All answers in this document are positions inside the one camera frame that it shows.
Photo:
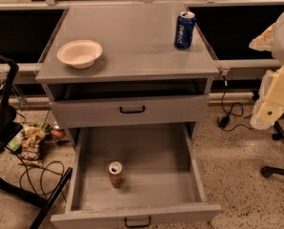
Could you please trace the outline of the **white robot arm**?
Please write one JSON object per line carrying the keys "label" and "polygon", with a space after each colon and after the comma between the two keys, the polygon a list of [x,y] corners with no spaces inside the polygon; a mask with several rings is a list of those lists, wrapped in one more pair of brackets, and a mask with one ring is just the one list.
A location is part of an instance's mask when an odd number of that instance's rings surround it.
{"label": "white robot arm", "polygon": [[266,130],[284,114],[284,11],[249,47],[270,52],[282,64],[276,72],[266,71],[254,104],[250,123],[257,130]]}

